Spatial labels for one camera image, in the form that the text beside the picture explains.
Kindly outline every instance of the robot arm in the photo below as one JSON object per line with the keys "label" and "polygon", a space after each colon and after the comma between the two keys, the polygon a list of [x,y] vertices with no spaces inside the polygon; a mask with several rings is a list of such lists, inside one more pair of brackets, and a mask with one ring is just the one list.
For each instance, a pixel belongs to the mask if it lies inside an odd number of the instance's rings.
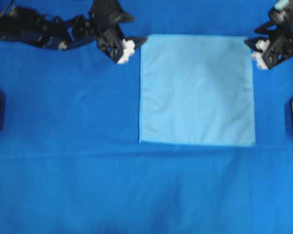
{"label": "robot arm", "polygon": [[293,56],[293,0],[280,0],[269,12],[270,21],[255,33],[266,35],[245,41],[262,70],[272,69]]}
{"label": "robot arm", "polygon": [[101,51],[123,64],[147,40],[124,36],[119,23],[133,21],[135,18],[123,11],[117,0],[95,0],[88,19],[79,15],[68,21],[14,7],[10,14],[0,17],[0,40],[62,51],[97,41]]}

